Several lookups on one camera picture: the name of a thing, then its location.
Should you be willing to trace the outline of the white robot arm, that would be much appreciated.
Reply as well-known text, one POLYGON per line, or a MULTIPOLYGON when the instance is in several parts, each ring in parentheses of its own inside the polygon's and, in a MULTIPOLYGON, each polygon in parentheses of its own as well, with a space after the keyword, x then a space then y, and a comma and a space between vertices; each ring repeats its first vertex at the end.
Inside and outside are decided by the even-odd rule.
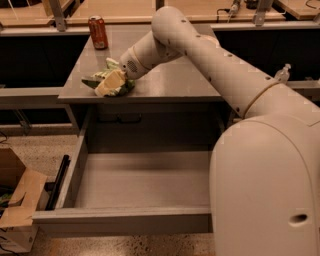
POLYGON ((320 256, 320 109, 200 34, 174 7, 129 48, 105 95, 185 56, 240 116, 217 141, 209 174, 217 256, 320 256))

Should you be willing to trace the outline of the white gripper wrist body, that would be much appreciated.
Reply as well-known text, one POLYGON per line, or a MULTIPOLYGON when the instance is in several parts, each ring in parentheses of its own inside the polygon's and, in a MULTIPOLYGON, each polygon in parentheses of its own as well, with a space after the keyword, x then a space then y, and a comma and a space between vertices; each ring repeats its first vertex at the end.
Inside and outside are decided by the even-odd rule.
POLYGON ((119 66, 129 80, 140 79, 149 72, 149 70, 140 63, 133 47, 128 48, 127 51, 121 55, 119 66))

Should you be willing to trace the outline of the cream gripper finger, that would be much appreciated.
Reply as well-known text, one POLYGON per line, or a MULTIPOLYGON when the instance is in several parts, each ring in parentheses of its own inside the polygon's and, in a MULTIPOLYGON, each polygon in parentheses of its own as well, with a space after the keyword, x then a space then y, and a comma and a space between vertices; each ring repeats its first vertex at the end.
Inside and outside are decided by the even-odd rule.
POLYGON ((112 70, 95 88, 97 96, 117 96, 126 83, 126 76, 120 69, 112 70))

